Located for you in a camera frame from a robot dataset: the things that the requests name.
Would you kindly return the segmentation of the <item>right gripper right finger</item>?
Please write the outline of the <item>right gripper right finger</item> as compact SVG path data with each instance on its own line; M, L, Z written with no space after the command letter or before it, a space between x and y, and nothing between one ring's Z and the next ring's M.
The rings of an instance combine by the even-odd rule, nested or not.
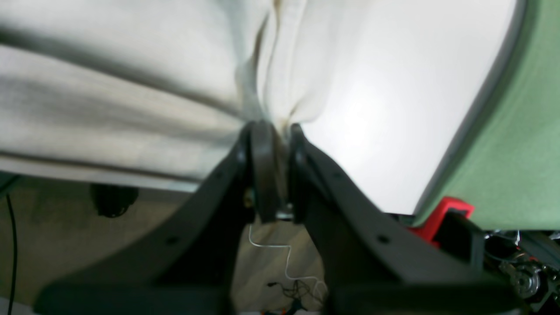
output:
M290 128L289 198L322 258L325 315L521 313L506 283L380 211L298 124Z

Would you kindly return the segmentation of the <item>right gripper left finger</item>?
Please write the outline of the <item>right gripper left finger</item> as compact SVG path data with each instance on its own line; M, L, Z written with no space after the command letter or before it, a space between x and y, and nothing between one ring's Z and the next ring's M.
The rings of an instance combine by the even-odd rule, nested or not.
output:
M50 284L41 315L230 315L238 245L258 215L276 220L276 132L247 124L230 153L167 221L124 250Z

